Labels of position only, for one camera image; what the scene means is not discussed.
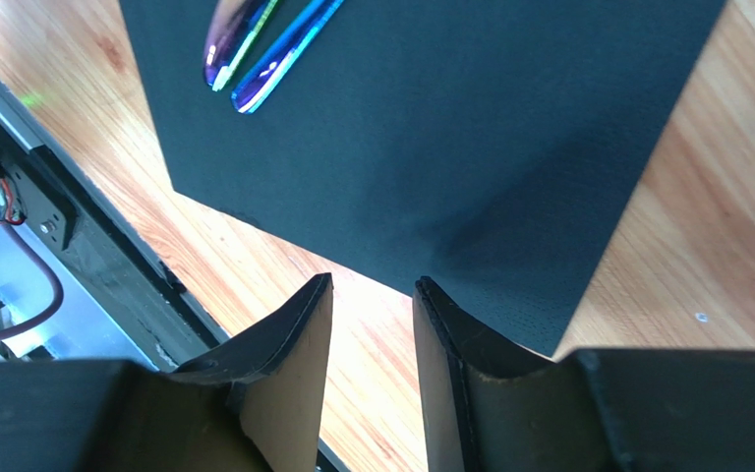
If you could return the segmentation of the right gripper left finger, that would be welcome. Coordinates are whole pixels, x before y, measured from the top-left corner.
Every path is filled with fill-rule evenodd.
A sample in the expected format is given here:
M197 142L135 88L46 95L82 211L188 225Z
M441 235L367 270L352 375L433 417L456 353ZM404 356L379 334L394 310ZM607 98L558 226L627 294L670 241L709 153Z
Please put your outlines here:
M329 471L332 278L171 373L0 363L0 471Z

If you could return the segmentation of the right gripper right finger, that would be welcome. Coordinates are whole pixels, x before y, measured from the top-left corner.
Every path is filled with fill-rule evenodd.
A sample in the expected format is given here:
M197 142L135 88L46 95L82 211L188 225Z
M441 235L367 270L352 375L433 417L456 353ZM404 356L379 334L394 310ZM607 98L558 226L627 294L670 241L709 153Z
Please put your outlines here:
M581 348L552 361L432 279L413 320L433 471L755 471L755 351Z

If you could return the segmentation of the iridescent spoon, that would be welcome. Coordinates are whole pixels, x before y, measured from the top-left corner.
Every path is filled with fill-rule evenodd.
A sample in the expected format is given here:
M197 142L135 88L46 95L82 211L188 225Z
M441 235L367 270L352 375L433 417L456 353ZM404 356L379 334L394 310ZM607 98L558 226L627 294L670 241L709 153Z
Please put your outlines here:
M233 88L237 112L252 114L263 104L342 4L315 0L300 12Z

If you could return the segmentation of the black paper napkin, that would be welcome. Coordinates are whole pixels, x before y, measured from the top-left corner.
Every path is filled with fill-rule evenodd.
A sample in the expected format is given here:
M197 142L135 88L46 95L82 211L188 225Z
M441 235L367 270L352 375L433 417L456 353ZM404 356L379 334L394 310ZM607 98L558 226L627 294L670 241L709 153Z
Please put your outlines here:
M720 1L347 1L252 114L211 1L121 8L174 189L553 353Z

